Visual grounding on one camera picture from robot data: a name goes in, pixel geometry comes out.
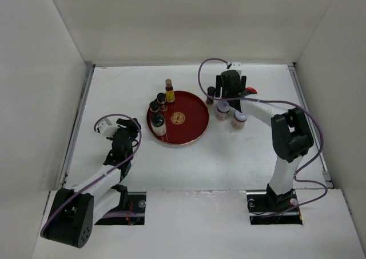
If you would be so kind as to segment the black label spice bottle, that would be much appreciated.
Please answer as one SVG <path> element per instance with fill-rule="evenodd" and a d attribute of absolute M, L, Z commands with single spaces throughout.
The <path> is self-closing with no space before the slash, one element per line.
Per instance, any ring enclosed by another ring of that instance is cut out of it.
<path fill-rule="evenodd" d="M 214 86 L 210 86 L 207 88 L 207 97 L 206 97 L 206 104 L 208 106 L 212 106 L 214 104 L 214 96 L 215 96 L 215 93 L 216 93 L 216 89 Z"/>

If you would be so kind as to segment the red lid orange jar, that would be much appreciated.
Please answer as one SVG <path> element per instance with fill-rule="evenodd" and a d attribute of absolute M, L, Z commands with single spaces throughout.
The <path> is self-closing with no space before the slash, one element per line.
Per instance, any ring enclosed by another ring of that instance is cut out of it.
<path fill-rule="evenodd" d="M 252 87 L 247 87 L 245 91 L 247 91 L 249 94 L 257 94 L 257 90 Z"/>

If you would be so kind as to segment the white lid sauce jar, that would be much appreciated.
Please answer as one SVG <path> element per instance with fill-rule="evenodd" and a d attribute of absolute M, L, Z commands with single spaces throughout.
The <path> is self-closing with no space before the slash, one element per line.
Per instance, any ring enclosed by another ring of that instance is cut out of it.
<path fill-rule="evenodd" d="M 227 119 L 230 112 L 230 105 L 227 101 L 218 101 L 215 116 L 218 120 L 224 121 Z"/>

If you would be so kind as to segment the white lid paste jar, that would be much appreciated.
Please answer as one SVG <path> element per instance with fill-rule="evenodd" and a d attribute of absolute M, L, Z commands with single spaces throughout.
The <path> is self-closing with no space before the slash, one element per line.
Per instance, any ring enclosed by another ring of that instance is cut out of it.
<path fill-rule="evenodd" d="M 238 110 L 235 111 L 231 121 L 231 126 L 235 129 L 242 129 L 248 120 L 248 115 Z"/>

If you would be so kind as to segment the clear salt shaker black cap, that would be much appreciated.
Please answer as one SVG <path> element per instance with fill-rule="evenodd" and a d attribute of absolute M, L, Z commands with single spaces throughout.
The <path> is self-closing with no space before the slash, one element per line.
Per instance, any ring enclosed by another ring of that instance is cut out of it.
<path fill-rule="evenodd" d="M 156 136 L 164 136 L 166 134 L 166 123 L 164 116 L 160 113 L 153 113 L 150 118 L 150 124 L 152 126 L 153 133 Z"/>

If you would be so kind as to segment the black cap pepper bottle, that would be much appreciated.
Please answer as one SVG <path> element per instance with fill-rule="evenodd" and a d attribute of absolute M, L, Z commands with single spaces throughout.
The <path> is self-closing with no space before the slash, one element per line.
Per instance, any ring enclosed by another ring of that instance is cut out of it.
<path fill-rule="evenodd" d="M 150 111 L 154 114 L 154 113 L 158 113 L 160 111 L 160 106 L 158 104 L 157 101 L 152 101 L 150 104 L 149 104 L 149 109 Z"/>

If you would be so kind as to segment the yellow label sesame oil bottle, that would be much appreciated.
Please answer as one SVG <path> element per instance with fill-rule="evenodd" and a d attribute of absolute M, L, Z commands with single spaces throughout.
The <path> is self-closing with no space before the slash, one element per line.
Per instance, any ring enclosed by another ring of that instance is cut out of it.
<path fill-rule="evenodd" d="M 168 103 L 173 103 L 175 101 L 174 89 L 171 79 L 165 80 L 165 91 L 166 91 L 166 101 Z"/>

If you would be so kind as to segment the black cap spice bottle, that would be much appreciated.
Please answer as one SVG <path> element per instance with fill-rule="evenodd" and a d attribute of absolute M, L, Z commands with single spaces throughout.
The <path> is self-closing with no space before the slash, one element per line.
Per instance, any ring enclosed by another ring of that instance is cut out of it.
<path fill-rule="evenodd" d="M 159 105 L 159 110 L 165 112 L 167 110 L 166 94 L 165 93 L 158 93 L 157 94 L 157 102 L 158 102 L 158 105 Z"/>

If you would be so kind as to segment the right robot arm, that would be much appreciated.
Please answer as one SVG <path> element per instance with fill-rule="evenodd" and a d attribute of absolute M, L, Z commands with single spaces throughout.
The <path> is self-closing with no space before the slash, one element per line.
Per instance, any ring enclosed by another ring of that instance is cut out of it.
<path fill-rule="evenodd" d="M 295 103 L 264 100 L 245 88 L 246 76 L 227 70 L 216 77 L 215 97 L 235 110 L 248 113 L 271 129 L 277 155 L 273 176 L 266 187 L 265 204 L 280 210 L 293 190 L 293 176 L 303 156 L 314 144 L 305 109 Z"/>

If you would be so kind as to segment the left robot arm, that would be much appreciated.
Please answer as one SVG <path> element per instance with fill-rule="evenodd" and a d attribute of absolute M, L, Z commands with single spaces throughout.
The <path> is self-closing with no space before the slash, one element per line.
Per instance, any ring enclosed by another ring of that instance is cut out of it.
<path fill-rule="evenodd" d="M 123 114 L 116 117 L 115 125 L 108 116 L 94 125 L 95 132 L 112 142 L 111 149 L 96 174 L 75 187 L 56 192 L 40 231 L 42 238 L 82 248 L 95 224 L 130 225 L 143 218 L 144 210 L 121 184 L 140 146 L 141 125 L 136 118 Z"/>

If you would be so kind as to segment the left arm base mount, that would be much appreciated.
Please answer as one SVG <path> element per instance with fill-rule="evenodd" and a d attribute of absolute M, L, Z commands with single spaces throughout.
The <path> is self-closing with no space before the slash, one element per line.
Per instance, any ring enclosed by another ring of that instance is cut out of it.
<path fill-rule="evenodd" d="M 118 206 L 96 222 L 99 226 L 134 226 L 145 224 L 146 192 L 129 192 Z"/>

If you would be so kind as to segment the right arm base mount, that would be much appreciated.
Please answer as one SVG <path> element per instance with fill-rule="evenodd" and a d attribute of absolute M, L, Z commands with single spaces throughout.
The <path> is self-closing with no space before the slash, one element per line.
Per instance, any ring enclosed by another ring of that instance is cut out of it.
<path fill-rule="evenodd" d="M 294 190 L 277 196 L 265 192 L 247 192 L 247 208 L 251 225 L 302 225 L 302 216 Z"/>

